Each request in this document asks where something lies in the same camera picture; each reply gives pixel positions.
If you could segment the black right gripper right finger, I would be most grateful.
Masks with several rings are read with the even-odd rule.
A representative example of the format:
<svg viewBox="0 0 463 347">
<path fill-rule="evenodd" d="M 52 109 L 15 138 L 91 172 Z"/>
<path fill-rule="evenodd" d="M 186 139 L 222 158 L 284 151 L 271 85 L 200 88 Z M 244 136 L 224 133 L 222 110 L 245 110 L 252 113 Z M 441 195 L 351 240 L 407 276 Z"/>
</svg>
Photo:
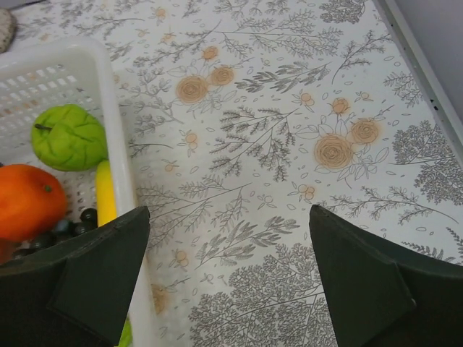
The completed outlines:
<svg viewBox="0 0 463 347">
<path fill-rule="evenodd" d="M 310 209 L 309 229 L 339 346 L 462 345 L 462 267 L 320 205 Z"/>
</svg>

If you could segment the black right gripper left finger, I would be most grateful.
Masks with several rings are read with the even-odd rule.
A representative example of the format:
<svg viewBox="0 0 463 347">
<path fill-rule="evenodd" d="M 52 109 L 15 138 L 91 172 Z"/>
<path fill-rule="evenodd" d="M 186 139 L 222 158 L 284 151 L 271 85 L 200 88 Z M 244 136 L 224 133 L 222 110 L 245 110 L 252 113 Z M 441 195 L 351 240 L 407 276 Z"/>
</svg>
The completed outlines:
<svg viewBox="0 0 463 347">
<path fill-rule="evenodd" d="M 2 346 L 117 346 L 149 236 L 146 207 L 1 265 Z"/>
</svg>

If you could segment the dark toy grape bunch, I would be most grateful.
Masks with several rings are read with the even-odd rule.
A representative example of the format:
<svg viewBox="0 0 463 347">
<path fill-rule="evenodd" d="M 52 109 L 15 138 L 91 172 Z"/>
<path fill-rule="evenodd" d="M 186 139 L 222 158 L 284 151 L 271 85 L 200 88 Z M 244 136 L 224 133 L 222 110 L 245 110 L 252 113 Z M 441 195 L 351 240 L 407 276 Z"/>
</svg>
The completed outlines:
<svg viewBox="0 0 463 347">
<path fill-rule="evenodd" d="M 84 209 L 77 222 L 67 218 L 62 219 L 50 231 L 36 236 L 34 239 L 26 241 L 23 245 L 17 247 L 12 253 L 12 259 L 26 257 L 42 249 L 63 243 L 71 238 L 86 234 L 96 229 L 97 226 L 97 210 L 95 208 Z"/>
</svg>

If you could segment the orange toy fruit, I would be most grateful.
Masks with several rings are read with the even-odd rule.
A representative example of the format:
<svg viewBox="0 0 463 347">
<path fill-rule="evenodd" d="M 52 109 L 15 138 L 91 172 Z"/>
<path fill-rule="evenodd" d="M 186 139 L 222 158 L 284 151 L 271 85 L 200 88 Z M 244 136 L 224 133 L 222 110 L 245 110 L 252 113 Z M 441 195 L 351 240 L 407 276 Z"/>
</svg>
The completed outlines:
<svg viewBox="0 0 463 347">
<path fill-rule="evenodd" d="M 50 231 L 64 218 L 67 197 L 52 174 L 26 164 L 1 167 L 1 238 L 22 242 Z"/>
</svg>

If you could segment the wrinkled green fruit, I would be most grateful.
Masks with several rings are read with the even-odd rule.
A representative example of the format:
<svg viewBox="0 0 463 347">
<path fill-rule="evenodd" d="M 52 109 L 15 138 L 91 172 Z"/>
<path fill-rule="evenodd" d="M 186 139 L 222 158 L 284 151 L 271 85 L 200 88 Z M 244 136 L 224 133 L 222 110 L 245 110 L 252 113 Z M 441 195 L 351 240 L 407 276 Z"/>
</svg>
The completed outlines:
<svg viewBox="0 0 463 347">
<path fill-rule="evenodd" d="M 36 157 L 58 171 L 86 171 L 109 158 L 103 125 L 75 104 L 41 113 L 30 136 Z"/>
</svg>

